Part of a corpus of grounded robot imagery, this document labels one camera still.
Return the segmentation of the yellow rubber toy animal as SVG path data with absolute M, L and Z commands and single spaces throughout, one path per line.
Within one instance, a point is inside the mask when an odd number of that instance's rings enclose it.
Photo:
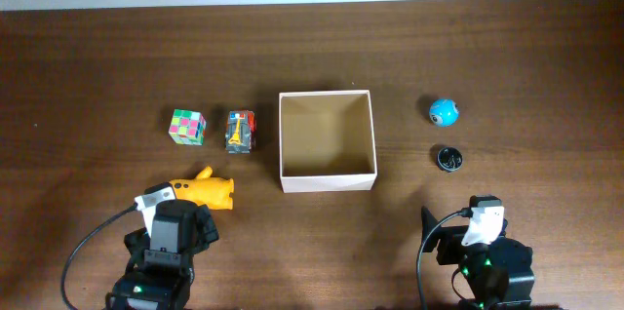
M 211 210 L 232 210 L 231 194 L 234 192 L 234 179 L 213 176 L 213 169 L 206 166 L 192 179 L 170 180 L 175 197 L 206 205 Z

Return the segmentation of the black round tin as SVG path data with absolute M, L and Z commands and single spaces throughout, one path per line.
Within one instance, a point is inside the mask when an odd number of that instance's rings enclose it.
M 436 163 L 440 170 L 453 173 L 462 167 L 463 156 L 461 152 L 454 147 L 443 147 L 436 156 Z

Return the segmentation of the multicoloured puzzle cube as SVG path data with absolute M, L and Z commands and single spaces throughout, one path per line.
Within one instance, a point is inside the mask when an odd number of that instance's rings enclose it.
M 206 127 L 207 121 L 200 112 L 175 109 L 168 133 L 177 144 L 201 146 Z

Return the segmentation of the blue toy ball with eye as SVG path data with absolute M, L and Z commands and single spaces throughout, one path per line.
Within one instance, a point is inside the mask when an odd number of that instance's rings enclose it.
M 449 127 L 459 118 L 459 109 L 451 99 L 435 100 L 429 108 L 429 118 L 438 127 Z

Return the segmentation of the red grey toy truck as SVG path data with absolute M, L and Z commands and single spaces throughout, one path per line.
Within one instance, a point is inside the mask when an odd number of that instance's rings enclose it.
M 231 154 L 249 154 L 255 147 L 256 119 L 250 110 L 230 111 L 225 132 L 225 150 Z

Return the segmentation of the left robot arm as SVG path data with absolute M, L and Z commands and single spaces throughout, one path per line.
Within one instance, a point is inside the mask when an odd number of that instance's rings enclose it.
M 151 228 L 128 234 L 131 253 L 124 275 L 105 297 L 107 309 L 163 309 L 185 307 L 195 279 L 193 258 L 218 240 L 205 205 L 168 200 L 155 207 Z

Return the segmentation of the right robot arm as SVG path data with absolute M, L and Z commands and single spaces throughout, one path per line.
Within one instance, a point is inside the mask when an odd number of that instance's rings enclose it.
M 422 282 L 421 258 L 436 252 L 440 265 L 455 267 L 472 296 L 461 296 L 460 309 L 528 309 L 535 283 L 532 248 L 505 235 L 502 206 L 468 207 L 436 219 L 421 209 L 422 241 L 416 257 L 416 278 Z

